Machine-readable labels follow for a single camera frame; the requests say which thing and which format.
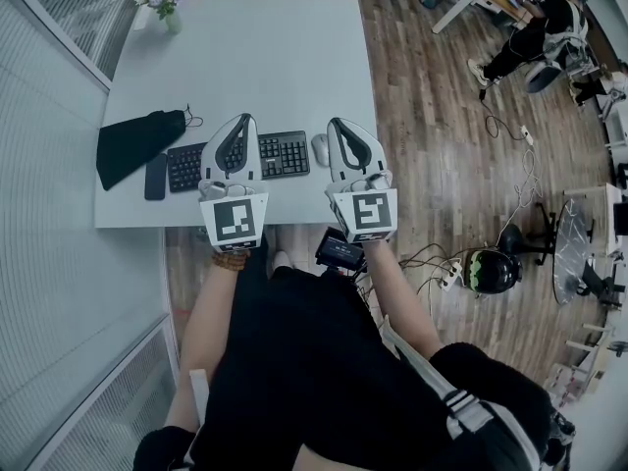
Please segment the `round marble side table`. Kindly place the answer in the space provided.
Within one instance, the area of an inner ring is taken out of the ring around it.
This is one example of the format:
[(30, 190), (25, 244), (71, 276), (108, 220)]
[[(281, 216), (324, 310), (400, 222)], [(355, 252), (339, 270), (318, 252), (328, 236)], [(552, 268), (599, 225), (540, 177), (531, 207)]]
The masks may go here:
[(569, 304), (583, 284), (590, 240), (582, 202), (569, 197), (560, 211), (552, 257), (552, 287), (559, 306)]

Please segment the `black stool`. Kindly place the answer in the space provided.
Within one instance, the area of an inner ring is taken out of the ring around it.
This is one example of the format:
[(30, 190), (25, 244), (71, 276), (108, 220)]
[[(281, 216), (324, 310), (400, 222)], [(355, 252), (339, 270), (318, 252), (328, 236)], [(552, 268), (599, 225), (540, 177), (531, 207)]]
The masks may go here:
[(523, 237), (520, 229), (514, 224), (508, 224), (497, 241), (497, 248), (507, 254), (516, 254), (519, 252), (520, 244)]

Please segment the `black glossy helmet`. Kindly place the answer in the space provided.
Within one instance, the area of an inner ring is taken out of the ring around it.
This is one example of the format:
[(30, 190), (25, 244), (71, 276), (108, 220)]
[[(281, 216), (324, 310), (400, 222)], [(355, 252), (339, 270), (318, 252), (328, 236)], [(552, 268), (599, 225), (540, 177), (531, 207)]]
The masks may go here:
[(466, 258), (463, 282), (481, 294), (499, 294), (512, 289), (522, 280), (521, 261), (514, 255), (495, 249), (476, 249)]

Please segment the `person's left hand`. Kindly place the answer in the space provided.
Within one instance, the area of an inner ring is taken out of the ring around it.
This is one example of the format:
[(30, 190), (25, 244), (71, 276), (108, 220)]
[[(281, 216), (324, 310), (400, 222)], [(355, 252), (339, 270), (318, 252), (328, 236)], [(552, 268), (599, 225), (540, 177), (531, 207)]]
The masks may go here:
[(209, 180), (200, 181), (198, 191), (200, 193), (200, 202), (224, 198), (239, 198), (256, 193), (253, 188), (239, 183), (223, 183)]

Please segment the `person's black clothing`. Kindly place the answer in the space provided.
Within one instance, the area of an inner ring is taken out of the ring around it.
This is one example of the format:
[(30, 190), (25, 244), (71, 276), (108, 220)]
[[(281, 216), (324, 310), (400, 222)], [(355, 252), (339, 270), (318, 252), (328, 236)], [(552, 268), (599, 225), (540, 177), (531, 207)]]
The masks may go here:
[(465, 342), (424, 358), (391, 327), (382, 340), (356, 286), (329, 271), (272, 274), (244, 262), (226, 350), (211, 381), (190, 377), (200, 426), (164, 426), (132, 471), (537, 471), (550, 443), (548, 393)]

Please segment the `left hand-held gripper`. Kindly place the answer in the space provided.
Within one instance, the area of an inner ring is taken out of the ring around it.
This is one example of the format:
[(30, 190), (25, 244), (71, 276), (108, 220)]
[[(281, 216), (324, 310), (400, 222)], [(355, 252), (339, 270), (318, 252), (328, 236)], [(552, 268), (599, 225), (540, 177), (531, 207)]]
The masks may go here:
[(256, 193), (239, 198), (199, 201), (205, 229), (215, 251), (228, 253), (257, 248), (262, 243), (268, 187), (261, 182), (258, 131), (254, 118), (243, 113), (224, 123), (205, 144), (201, 178), (230, 179)]

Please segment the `black keyboard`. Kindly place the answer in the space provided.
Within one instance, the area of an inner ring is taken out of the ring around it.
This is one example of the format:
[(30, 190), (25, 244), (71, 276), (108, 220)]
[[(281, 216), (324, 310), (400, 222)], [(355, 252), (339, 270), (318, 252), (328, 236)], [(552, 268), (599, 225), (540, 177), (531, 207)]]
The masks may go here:
[[(310, 172), (304, 131), (258, 135), (263, 180), (304, 176)], [(203, 178), (201, 155), (206, 142), (171, 148), (167, 152), (168, 182), (172, 193), (197, 188)]]

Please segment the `grey shell chair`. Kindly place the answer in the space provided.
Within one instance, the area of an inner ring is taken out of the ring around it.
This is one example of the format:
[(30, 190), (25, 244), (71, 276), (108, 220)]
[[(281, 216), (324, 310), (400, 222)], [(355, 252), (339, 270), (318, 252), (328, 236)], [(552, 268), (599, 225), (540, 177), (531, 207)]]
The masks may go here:
[(537, 62), (525, 77), (526, 91), (535, 94), (546, 89), (562, 73), (562, 68), (556, 61), (544, 60)]

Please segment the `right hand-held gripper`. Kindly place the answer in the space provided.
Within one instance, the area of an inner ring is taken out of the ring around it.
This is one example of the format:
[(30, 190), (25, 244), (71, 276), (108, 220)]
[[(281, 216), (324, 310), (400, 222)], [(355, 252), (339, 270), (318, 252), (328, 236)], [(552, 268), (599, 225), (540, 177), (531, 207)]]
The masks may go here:
[(371, 176), (386, 170), (384, 149), (378, 138), (358, 124), (332, 118), (327, 137), (334, 183), (326, 195), (340, 228), (349, 243), (387, 240), (397, 231), (397, 190), (340, 192), (347, 179)]

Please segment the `person's right hand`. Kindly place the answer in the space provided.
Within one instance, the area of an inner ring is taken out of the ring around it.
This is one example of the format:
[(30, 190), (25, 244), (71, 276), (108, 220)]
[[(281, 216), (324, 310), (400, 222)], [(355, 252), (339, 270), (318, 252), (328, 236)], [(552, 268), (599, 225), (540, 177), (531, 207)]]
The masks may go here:
[(340, 192), (360, 192), (368, 190), (386, 190), (392, 187), (393, 174), (384, 170), (353, 182), (344, 181), (340, 184)]

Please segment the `person's right forearm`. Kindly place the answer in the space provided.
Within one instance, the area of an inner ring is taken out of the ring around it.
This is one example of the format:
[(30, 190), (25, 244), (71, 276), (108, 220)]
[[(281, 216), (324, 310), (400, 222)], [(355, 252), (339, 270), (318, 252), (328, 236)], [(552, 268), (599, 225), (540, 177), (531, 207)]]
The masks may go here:
[(444, 345), (389, 244), (384, 240), (369, 241), (363, 249), (379, 305), (392, 329), (424, 358), (431, 359)]

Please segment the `black smartphone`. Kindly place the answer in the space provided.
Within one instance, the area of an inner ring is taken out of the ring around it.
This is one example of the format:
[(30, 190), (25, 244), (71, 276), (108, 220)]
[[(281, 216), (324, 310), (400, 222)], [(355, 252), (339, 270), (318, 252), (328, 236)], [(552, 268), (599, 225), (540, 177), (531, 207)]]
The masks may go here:
[(158, 154), (146, 164), (144, 198), (147, 201), (161, 201), (166, 195), (168, 158), (164, 153)]

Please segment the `black drawstring pouch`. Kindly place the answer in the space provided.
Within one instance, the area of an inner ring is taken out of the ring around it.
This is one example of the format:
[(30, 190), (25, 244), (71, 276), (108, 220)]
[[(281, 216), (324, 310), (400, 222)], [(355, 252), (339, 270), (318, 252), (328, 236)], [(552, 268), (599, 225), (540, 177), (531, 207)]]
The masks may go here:
[(99, 130), (96, 169), (104, 190), (126, 179), (204, 120), (185, 110), (158, 110)]

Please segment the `person's left forearm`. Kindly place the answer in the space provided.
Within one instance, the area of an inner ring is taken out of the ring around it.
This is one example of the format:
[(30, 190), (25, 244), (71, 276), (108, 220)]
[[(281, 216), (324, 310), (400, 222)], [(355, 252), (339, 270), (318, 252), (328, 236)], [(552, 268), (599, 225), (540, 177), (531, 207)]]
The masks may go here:
[(205, 380), (212, 380), (226, 350), (237, 276), (243, 267), (241, 260), (220, 258), (207, 271), (184, 330), (177, 389), (166, 417), (167, 427), (194, 433), (200, 426), (190, 373), (202, 370)]

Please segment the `grey computer mouse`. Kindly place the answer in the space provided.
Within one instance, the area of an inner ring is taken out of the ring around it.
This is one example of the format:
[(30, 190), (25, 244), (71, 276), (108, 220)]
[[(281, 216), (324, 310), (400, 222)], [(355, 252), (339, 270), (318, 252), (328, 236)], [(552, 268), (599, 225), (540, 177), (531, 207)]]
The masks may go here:
[(330, 150), (328, 137), (325, 134), (316, 134), (311, 140), (312, 150), (317, 163), (322, 167), (330, 167)]

